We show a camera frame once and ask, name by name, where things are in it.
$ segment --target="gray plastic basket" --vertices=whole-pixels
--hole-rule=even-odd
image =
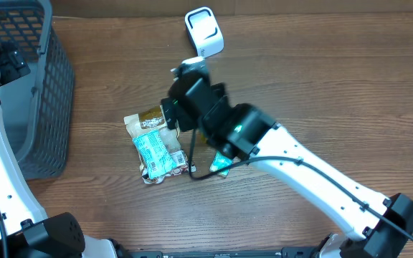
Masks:
[[[31,73],[0,87],[4,126],[25,179],[66,165],[75,74],[52,28],[48,0],[0,0],[0,42],[15,43]]]

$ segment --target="green light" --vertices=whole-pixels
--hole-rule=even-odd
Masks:
[[[234,129],[234,132],[240,133],[241,130],[242,130],[242,125],[237,125]]]

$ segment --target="basket handle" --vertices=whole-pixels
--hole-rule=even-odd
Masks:
[[[50,30],[52,28],[52,5],[49,0],[38,0],[44,9],[44,22],[42,24],[41,38],[39,39],[38,55],[47,52],[47,45],[49,41]]]

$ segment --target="teal packet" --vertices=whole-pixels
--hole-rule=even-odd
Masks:
[[[158,130],[140,135],[132,141],[146,164],[150,179],[165,175],[176,167],[176,162],[166,150]]]
[[[209,167],[210,172],[215,172],[218,171],[221,168],[225,168],[229,165],[232,165],[234,163],[233,160],[230,158],[222,155],[219,151],[216,152],[216,155],[214,156],[214,160],[212,165]],[[218,175],[222,177],[227,177],[229,175],[229,169],[222,171],[221,173],[218,173]]]

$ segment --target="wooden table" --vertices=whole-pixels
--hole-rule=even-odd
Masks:
[[[232,103],[260,107],[359,183],[413,199],[413,13],[218,20],[225,48],[207,62]],[[67,169],[29,182],[50,216],[68,211],[90,236],[165,252],[317,245],[339,232],[252,168],[227,179],[142,182],[123,117],[159,104],[169,70],[195,55],[182,17],[57,20],[54,28],[77,83]],[[180,137],[186,150],[190,137]],[[198,143],[199,169],[213,155]],[[413,244],[402,257],[413,257]]]

